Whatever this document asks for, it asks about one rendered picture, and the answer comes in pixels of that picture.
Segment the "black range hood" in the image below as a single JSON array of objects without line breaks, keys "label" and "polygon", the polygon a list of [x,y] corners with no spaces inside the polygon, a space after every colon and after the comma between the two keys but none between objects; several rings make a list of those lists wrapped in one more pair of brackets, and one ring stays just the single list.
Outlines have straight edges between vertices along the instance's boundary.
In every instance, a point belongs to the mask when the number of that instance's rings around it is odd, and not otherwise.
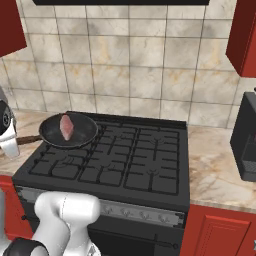
[{"label": "black range hood", "polygon": [[85,5],[172,5],[208,6],[210,0],[32,0],[37,6]]}]

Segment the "black gas stove with oven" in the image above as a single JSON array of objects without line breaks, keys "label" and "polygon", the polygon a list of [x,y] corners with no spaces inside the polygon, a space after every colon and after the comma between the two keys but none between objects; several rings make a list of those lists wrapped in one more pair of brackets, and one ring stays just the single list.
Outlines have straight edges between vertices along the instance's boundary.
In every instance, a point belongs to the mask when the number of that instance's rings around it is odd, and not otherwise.
[{"label": "black gas stove with oven", "polygon": [[102,256],[179,256],[190,207],[186,123],[82,113],[98,126],[92,142],[73,150],[42,142],[12,177],[30,226],[39,225],[34,205],[41,193],[91,194],[101,213],[88,232]]}]

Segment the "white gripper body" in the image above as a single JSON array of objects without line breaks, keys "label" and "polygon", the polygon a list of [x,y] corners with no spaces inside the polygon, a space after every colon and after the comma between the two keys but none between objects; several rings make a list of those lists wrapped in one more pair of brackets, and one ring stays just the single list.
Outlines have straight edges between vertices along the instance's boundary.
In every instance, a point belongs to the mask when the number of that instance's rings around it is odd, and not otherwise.
[{"label": "white gripper body", "polygon": [[9,158],[17,157],[20,154],[16,140],[16,132],[13,126],[10,126],[6,132],[0,136],[0,148]]}]

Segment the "black countertop appliance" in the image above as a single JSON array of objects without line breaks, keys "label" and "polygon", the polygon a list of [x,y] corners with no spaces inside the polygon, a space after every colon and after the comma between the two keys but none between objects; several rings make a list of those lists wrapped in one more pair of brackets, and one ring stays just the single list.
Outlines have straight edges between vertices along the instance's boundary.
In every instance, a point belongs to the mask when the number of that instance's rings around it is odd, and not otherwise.
[{"label": "black countertop appliance", "polygon": [[240,177],[256,182],[256,94],[245,92],[230,140]]}]

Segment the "red base cupboard door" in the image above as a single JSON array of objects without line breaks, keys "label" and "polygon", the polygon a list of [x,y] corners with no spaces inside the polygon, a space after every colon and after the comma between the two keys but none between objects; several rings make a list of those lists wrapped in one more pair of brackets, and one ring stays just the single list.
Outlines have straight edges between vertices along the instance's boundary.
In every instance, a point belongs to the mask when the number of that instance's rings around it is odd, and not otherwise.
[{"label": "red base cupboard door", "polygon": [[180,256],[256,256],[256,214],[191,204]]}]

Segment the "red base cupboard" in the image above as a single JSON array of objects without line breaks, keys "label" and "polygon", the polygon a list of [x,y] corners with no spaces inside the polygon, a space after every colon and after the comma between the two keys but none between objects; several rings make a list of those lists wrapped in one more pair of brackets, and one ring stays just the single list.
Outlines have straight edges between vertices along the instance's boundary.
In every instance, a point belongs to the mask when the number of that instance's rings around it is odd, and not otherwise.
[{"label": "red base cupboard", "polygon": [[25,217],[24,209],[10,176],[0,175],[0,189],[5,195],[4,231],[7,238],[9,240],[13,240],[16,237],[30,239],[33,236],[33,232]]}]

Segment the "red wall cupboard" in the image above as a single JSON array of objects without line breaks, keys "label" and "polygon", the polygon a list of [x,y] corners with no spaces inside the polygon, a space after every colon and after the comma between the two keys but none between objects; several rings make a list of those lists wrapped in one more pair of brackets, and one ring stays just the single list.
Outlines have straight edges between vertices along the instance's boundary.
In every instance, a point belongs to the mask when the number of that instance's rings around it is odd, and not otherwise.
[{"label": "red wall cupboard", "polygon": [[237,0],[226,56],[240,77],[256,78],[256,0]]},{"label": "red wall cupboard", "polygon": [[16,0],[0,0],[0,57],[26,47]]}]

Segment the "pink raw steak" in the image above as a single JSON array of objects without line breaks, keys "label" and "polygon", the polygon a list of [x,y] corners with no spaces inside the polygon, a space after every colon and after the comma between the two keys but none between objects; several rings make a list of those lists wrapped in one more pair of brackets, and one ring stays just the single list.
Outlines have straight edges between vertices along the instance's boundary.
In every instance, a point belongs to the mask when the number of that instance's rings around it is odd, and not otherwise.
[{"label": "pink raw steak", "polygon": [[60,120],[60,131],[62,133],[62,136],[64,137],[64,139],[66,141],[68,141],[72,134],[73,134],[73,131],[74,131],[74,125],[70,119],[70,117],[66,114],[64,114],[62,117],[61,117],[61,120]]}]

